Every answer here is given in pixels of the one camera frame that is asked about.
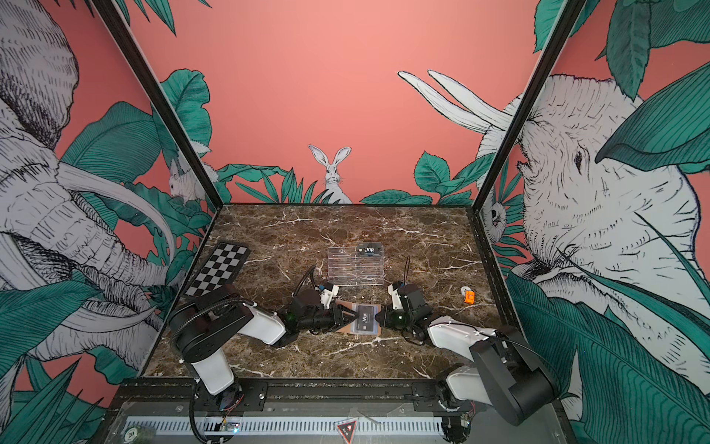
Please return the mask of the clear plastic organizer box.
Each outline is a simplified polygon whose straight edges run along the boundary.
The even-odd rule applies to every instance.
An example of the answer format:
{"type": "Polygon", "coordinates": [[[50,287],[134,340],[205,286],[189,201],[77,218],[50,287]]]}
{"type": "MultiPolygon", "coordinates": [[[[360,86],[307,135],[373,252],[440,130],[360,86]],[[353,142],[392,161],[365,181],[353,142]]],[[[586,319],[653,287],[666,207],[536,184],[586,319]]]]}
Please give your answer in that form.
{"type": "Polygon", "coordinates": [[[358,245],[328,248],[328,280],[338,286],[382,285],[385,280],[385,255],[358,257],[358,245]]]}

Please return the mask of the black VIP card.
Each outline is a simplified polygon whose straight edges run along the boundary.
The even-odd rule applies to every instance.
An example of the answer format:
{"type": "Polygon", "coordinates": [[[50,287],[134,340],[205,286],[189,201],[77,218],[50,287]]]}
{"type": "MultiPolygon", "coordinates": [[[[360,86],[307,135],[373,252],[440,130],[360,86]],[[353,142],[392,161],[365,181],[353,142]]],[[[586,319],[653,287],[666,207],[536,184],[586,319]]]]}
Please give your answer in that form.
{"type": "Polygon", "coordinates": [[[357,305],[359,318],[353,323],[353,332],[360,335],[379,334],[379,324],[375,317],[380,312],[379,305],[357,305]]]}
{"type": "Polygon", "coordinates": [[[366,242],[357,246],[358,257],[383,257],[384,247],[380,242],[366,242]]]}

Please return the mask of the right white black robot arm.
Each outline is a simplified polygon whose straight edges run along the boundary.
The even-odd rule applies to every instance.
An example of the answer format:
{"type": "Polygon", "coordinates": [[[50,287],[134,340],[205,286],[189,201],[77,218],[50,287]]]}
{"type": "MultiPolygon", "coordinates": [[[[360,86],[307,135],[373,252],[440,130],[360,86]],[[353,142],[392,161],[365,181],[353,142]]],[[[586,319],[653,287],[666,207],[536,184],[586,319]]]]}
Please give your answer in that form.
{"type": "Polygon", "coordinates": [[[440,316],[412,283],[396,281],[388,293],[391,303],[375,316],[380,327],[401,333],[415,345],[452,351],[466,361],[437,380],[437,401],[445,410],[484,404],[518,426],[560,396],[558,378],[515,327],[485,329],[440,316]]]}

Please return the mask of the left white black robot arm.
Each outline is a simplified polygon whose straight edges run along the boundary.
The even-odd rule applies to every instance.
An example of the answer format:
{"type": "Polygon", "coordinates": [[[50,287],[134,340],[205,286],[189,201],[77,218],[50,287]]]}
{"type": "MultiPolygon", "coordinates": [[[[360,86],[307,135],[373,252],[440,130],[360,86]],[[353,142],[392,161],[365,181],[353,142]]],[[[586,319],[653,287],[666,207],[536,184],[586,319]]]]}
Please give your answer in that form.
{"type": "Polygon", "coordinates": [[[346,327],[358,313],[340,302],[324,303],[323,288],[299,290],[281,310],[266,310],[244,299],[232,285],[181,305],[168,324],[171,347],[206,391],[217,396],[239,387],[222,347],[241,335],[274,347],[285,347],[303,331],[327,333],[346,327]]]}

